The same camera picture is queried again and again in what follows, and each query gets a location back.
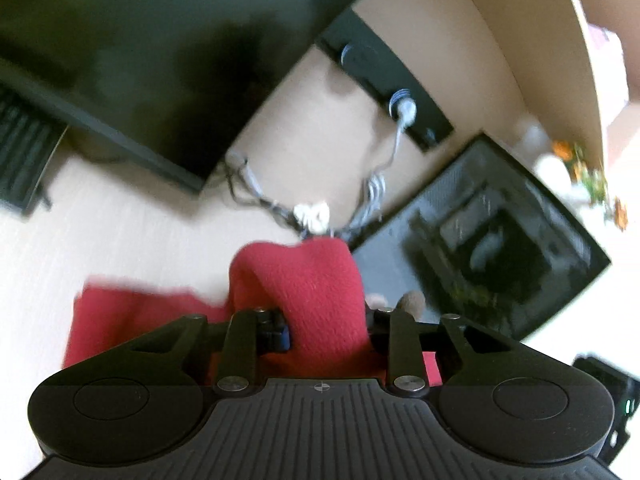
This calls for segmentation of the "black desk socket strip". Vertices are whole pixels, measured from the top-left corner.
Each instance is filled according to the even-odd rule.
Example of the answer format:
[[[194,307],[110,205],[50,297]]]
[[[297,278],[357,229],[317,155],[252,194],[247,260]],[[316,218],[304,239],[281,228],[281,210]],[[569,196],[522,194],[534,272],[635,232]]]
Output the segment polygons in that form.
[[[408,136],[428,151],[454,131],[449,119],[397,54],[353,10],[342,12],[317,38],[316,45],[367,94],[397,118],[398,102],[416,102]]]

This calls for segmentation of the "red hooded sweater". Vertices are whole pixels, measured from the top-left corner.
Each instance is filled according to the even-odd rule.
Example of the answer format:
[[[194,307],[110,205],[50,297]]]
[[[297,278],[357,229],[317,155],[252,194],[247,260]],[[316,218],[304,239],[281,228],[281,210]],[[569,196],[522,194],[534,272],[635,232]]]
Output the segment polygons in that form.
[[[370,343],[361,276],[345,243],[252,243],[234,257],[229,292],[209,304],[186,289],[149,290],[94,278],[74,301],[64,366],[72,366],[188,314],[213,323],[236,312],[281,310],[291,348],[259,361],[268,377],[385,379]]]

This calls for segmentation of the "crumpled white paper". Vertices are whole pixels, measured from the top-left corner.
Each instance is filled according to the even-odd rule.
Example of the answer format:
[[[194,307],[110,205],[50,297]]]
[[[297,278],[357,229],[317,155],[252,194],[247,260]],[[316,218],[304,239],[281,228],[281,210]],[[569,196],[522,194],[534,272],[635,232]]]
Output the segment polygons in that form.
[[[298,224],[311,235],[323,235],[329,231],[331,211],[327,202],[322,200],[313,204],[297,204],[293,216]]]

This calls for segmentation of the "orange flower plant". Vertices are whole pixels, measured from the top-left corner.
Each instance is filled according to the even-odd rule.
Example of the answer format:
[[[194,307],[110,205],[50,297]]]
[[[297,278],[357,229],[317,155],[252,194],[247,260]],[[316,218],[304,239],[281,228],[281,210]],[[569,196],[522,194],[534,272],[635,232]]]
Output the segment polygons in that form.
[[[579,143],[553,141],[551,145],[553,154],[564,162],[572,183],[586,190],[589,205],[603,206],[605,220],[624,232],[628,228],[627,208],[619,197],[610,194],[603,170],[588,164],[585,149]]]

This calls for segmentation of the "black computer case glass panel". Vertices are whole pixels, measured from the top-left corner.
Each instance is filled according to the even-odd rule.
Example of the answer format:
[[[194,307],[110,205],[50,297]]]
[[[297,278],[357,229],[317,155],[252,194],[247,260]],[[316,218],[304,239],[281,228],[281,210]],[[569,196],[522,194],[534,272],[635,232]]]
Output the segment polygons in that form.
[[[575,215],[481,132],[352,248],[364,290],[422,292],[426,319],[457,313],[522,340],[610,265]]]

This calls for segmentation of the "large black monitor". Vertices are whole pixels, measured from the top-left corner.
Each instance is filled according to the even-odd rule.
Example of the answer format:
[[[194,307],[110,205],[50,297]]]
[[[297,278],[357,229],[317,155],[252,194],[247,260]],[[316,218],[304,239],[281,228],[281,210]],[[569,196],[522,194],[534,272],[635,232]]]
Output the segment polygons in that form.
[[[192,192],[357,0],[1,0],[1,80]]]

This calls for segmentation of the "black keyboard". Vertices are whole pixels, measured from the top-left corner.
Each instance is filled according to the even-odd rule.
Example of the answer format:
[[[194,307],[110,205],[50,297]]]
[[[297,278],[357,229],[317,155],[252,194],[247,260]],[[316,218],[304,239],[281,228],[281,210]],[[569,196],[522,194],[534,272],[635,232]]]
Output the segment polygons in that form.
[[[2,84],[0,127],[1,205],[22,216],[67,125]]]

